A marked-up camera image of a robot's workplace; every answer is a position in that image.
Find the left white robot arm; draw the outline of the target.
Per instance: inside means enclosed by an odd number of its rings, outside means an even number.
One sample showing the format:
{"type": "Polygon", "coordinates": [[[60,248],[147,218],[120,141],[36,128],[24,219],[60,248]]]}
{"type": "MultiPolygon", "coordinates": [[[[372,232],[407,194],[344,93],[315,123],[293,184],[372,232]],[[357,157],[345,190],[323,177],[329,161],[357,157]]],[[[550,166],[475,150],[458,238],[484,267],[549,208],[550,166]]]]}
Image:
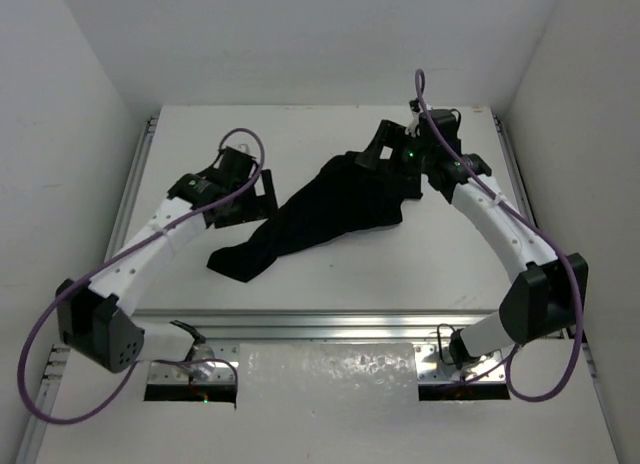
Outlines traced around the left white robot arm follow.
{"type": "Polygon", "coordinates": [[[271,173],[245,144],[222,148],[206,169],[181,177],[116,261],[88,283],[57,290],[62,342],[119,373],[137,361],[184,362],[203,337],[190,325],[135,322],[144,293],[191,241],[210,228],[268,218],[277,209],[271,173]]]}

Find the black t-shirt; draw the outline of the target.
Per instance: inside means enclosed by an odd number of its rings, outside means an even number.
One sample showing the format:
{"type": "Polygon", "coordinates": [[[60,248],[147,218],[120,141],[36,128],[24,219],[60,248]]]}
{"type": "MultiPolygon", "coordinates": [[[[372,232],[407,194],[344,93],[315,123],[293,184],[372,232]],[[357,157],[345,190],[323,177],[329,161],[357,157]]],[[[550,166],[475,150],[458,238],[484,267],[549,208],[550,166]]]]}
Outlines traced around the black t-shirt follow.
{"type": "Polygon", "coordinates": [[[402,203],[422,197],[420,175],[396,173],[387,161],[370,170],[356,156],[350,151],[327,161],[246,242],[213,252],[207,268],[247,283],[280,257],[347,233],[400,224],[402,203]]]}

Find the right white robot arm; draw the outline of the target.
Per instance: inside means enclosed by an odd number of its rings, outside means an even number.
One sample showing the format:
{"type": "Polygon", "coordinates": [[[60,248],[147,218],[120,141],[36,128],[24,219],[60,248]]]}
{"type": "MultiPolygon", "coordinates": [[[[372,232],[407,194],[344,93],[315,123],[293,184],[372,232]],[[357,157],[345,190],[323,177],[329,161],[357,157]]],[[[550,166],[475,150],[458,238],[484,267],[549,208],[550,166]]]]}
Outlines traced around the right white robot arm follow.
{"type": "Polygon", "coordinates": [[[461,149],[456,110],[413,113],[408,126],[380,122],[356,156],[361,167],[412,185],[429,185],[480,232],[511,287],[497,311],[452,332],[444,361],[462,370],[506,346],[524,346],[564,328],[581,330],[588,265],[563,255],[513,208],[491,167],[461,149]]]}

